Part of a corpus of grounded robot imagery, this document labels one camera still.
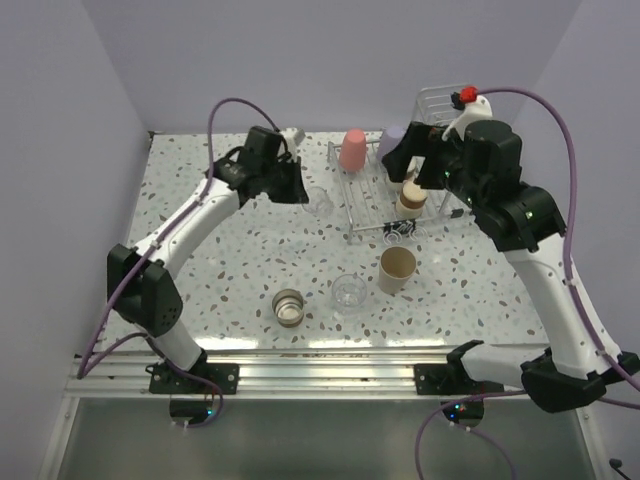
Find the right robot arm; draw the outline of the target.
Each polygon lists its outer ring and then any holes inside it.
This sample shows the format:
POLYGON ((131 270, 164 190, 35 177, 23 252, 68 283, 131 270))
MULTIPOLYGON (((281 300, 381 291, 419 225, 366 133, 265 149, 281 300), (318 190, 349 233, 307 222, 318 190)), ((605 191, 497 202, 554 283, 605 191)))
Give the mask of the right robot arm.
POLYGON ((403 175, 423 158, 416 178, 426 190, 446 190, 471 209, 522 281, 546 332, 544 350, 495 347, 469 341, 447 356, 445 384, 452 393, 479 382, 523 389, 543 411, 587 406, 607 386, 639 371, 636 354, 622 351, 592 313, 571 258, 568 228, 546 190, 521 179, 522 140, 497 120, 479 120, 445 139, 444 127, 413 121, 382 160, 389 175, 403 175))

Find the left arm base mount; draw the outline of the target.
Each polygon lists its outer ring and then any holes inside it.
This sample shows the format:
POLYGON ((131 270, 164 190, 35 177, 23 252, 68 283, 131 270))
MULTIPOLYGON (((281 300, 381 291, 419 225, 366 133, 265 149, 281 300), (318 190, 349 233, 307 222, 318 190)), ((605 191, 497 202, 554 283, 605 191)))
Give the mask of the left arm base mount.
POLYGON ((205 362, 193 372, 184 372, 163 362, 148 365, 145 371, 150 375, 149 392, 169 396, 170 418, 184 428, 214 422, 239 383, 239 365, 234 363, 205 362))

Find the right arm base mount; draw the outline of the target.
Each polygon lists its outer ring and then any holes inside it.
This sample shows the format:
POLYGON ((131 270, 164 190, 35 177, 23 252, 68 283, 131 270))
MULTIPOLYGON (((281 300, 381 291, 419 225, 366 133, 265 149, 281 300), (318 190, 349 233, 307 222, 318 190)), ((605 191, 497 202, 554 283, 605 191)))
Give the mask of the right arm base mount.
MULTIPOLYGON (((466 374, 458 374, 447 364, 416 364, 413 367, 414 384, 418 395, 461 398, 482 393, 502 393, 504 386, 489 381, 474 381, 466 374)), ((476 427, 484 417, 483 400, 457 401, 446 407, 442 415, 447 421, 476 427)))

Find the steel cup with cork band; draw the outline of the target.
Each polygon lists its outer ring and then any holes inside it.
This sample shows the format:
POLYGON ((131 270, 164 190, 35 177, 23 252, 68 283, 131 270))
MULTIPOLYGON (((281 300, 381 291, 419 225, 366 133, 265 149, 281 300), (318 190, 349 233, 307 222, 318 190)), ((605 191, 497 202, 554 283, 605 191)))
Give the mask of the steel cup with cork band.
POLYGON ((400 183, 400 188, 403 188, 407 182, 412 181, 416 176, 416 170, 410 170, 406 173, 404 179, 400 183))

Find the lavender plastic cup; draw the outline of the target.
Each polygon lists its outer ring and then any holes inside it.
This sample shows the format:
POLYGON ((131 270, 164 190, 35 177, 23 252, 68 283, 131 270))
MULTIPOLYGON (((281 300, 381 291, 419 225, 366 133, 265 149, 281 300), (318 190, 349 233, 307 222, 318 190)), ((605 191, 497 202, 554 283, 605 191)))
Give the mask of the lavender plastic cup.
POLYGON ((383 157, 399 144, 405 132, 405 128, 399 125, 390 125, 385 128, 379 139, 376 158, 382 161, 383 157))

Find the small clear glass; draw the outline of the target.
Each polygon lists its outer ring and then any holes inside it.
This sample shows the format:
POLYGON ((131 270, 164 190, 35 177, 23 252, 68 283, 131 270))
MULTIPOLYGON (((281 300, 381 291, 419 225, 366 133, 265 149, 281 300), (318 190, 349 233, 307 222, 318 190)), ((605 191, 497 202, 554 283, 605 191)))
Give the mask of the small clear glass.
POLYGON ((313 216, 324 218, 331 215, 334 204, 328 192, 322 187, 310 187, 307 190, 308 202, 302 205, 303 210, 313 216))

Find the pink plastic cup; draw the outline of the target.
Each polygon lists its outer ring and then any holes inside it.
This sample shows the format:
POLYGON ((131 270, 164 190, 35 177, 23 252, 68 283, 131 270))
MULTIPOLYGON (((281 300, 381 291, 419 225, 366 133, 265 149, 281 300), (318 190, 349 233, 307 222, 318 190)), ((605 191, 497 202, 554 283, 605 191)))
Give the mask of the pink plastic cup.
POLYGON ((344 135, 340 153, 339 164, 349 173, 360 171, 366 162, 367 144, 365 132, 354 128, 344 135))

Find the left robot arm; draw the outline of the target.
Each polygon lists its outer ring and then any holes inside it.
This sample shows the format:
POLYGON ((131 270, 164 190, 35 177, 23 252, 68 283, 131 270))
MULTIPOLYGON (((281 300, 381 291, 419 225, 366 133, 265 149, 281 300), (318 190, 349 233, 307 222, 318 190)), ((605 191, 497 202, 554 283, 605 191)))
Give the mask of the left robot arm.
POLYGON ((175 280, 189 257, 249 200, 266 194, 279 204, 306 204, 298 147, 300 128, 254 126, 238 147, 211 158, 204 179, 162 225, 133 247, 117 245, 107 258, 108 308, 147 336, 175 367, 172 379, 185 392, 201 390, 208 369, 202 348, 181 320, 175 280))

